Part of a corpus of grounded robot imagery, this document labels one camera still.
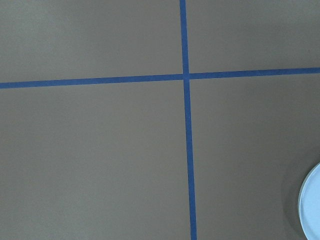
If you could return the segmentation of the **light blue plate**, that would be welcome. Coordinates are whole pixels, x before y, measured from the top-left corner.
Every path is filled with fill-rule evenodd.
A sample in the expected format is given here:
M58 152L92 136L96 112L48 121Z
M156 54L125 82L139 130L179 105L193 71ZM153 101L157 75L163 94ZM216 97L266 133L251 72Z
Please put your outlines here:
M320 239L320 164L306 175L298 196L298 216L305 237Z

